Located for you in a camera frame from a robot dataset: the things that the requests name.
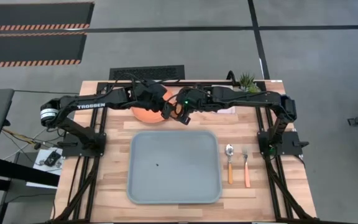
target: black floor mat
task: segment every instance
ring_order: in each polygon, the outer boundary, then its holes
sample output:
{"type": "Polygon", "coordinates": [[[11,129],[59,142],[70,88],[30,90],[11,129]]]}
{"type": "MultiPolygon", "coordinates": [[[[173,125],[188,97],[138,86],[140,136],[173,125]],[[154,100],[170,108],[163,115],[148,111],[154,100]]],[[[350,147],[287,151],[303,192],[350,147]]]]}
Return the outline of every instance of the black floor mat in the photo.
{"type": "Polygon", "coordinates": [[[79,64],[86,34],[0,34],[0,67],[79,64]]]}
{"type": "Polygon", "coordinates": [[[0,4],[0,30],[87,28],[93,2],[0,4]]]}
{"type": "Polygon", "coordinates": [[[110,80],[131,80],[132,77],[127,75],[130,73],[139,79],[185,79],[184,65],[167,65],[167,66],[151,66],[151,67],[131,67],[131,68],[110,68],[110,80]]]}

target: fork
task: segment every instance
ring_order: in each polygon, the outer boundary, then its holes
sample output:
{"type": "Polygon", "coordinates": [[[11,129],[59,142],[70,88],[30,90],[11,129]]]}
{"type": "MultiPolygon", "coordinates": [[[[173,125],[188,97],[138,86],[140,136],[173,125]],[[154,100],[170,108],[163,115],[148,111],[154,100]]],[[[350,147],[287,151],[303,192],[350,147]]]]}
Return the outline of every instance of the fork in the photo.
{"type": "Polygon", "coordinates": [[[246,187],[251,187],[251,182],[249,180],[249,171],[248,171],[248,151],[246,148],[242,149],[242,155],[244,156],[244,181],[246,187]]]}

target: orange bowl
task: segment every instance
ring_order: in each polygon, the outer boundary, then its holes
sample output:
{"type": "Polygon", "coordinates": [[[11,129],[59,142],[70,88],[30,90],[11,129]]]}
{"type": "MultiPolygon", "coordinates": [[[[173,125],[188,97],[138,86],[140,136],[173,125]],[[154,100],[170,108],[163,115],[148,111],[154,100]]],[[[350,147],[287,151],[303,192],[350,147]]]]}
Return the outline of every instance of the orange bowl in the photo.
{"type": "MultiPolygon", "coordinates": [[[[172,97],[172,92],[167,89],[167,92],[164,94],[163,99],[168,100],[170,97],[172,97]]],[[[139,120],[143,121],[145,123],[153,124],[158,123],[164,120],[164,118],[161,116],[161,112],[153,112],[152,110],[145,110],[142,108],[131,108],[134,116],[139,120]]]]}

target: plastic tray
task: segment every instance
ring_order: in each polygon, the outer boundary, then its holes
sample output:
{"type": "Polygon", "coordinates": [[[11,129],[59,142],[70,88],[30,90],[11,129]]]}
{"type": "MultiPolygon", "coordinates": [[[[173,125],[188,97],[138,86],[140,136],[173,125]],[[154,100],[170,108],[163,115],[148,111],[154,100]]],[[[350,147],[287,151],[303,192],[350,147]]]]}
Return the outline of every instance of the plastic tray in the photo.
{"type": "Polygon", "coordinates": [[[213,203],[221,194],[213,133],[145,131],[133,137],[127,195],[134,203],[213,203]]]}

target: gray floor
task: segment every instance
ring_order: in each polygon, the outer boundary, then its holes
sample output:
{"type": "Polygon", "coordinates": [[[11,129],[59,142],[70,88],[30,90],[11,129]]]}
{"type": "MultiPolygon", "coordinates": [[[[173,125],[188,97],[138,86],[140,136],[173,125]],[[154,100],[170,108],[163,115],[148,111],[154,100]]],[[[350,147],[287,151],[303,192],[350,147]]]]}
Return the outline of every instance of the gray floor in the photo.
{"type": "MultiPolygon", "coordinates": [[[[261,26],[358,25],[358,1],[257,0],[255,8],[261,26]]],[[[241,0],[96,0],[91,27],[250,24],[247,1],[241,0]]],[[[318,216],[358,223],[358,128],[346,122],[358,115],[358,30],[262,31],[261,35],[270,76],[282,79],[296,100],[296,128],[301,140],[311,143],[304,152],[318,216]]],[[[0,68],[0,88],[79,91],[83,80],[108,79],[111,67],[169,64],[184,64],[189,79],[224,78],[229,70],[262,78],[251,31],[90,34],[80,65],[0,68]]],[[[8,116],[11,129],[37,134],[42,130],[39,106],[57,96],[16,93],[8,116]]],[[[0,158],[15,150],[1,136],[0,158]]],[[[12,203],[5,223],[45,221],[51,205],[12,203]]]]}

